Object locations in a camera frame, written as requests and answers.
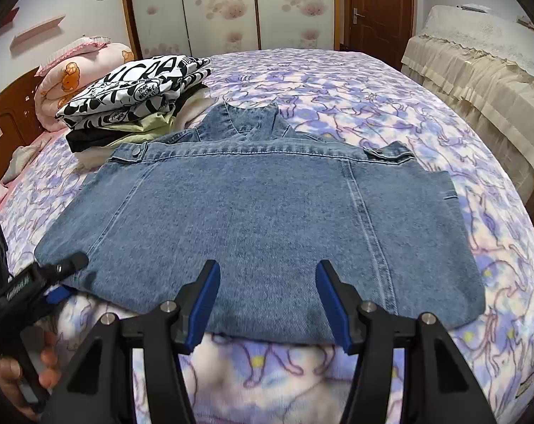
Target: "silver bolt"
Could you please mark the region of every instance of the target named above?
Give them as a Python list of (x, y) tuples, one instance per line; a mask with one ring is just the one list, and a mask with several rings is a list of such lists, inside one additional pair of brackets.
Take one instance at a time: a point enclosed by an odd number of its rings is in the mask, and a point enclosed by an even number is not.
[(420, 318), (426, 325), (434, 325), (437, 321), (437, 317), (432, 313), (423, 313)]
[(165, 301), (161, 303), (161, 311), (164, 313), (172, 313), (176, 309), (176, 303), (174, 301)]
[(376, 311), (376, 304), (372, 301), (364, 301), (361, 303), (361, 309), (366, 313), (372, 313), (373, 311)]
[(100, 322), (104, 325), (110, 325), (114, 320), (116, 320), (116, 315), (114, 313), (106, 313), (100, 317)]

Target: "white wardrobe panel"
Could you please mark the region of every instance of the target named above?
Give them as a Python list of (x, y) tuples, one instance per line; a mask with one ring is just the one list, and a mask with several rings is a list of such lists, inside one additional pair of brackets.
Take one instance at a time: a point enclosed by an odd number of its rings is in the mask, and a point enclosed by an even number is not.
[(334, 0), (257, 0), (261, 48), (334, 48)]
[(190, 55), (183, 0), (132, 0), (144, 58)]
[(184, 0), (195, 57), (258, 48), (255, 0)]

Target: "yellow spot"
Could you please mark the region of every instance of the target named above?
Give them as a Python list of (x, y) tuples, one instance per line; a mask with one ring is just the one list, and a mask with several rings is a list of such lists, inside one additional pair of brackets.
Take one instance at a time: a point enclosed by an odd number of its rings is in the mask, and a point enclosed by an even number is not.
[(254, 368), (261, 368), (265, 364), (265, 358), (262, 355), (254, 355), (251, 358), (251, 365)]

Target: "headboard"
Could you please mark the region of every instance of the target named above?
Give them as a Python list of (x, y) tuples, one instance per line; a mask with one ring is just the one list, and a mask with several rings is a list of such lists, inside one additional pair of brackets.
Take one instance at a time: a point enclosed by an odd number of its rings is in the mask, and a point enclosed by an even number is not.
[(35, 90), (42, 77), (37, 68), (20, 76), (0, 93), (0, 179), (6, 173), (13, 151), (30, 145), (43, 131), (35, 115)]

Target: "blue denim fabric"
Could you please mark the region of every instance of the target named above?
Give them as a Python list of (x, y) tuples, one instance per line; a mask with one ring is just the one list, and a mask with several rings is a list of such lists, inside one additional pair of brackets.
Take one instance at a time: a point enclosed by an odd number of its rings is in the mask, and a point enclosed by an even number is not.
[(139, 312), (171, 299), (207, 258), (222, 283), (208, 331), (332, 342), (314, 270), (387, 311), (448, 327), (485, 310), (457, 194), (400, 142), (378, 150), (294, 131), (276, 104), (221, 104), (200, 126), (119, 146), (36, 249), (90, 258), (67, 284)]

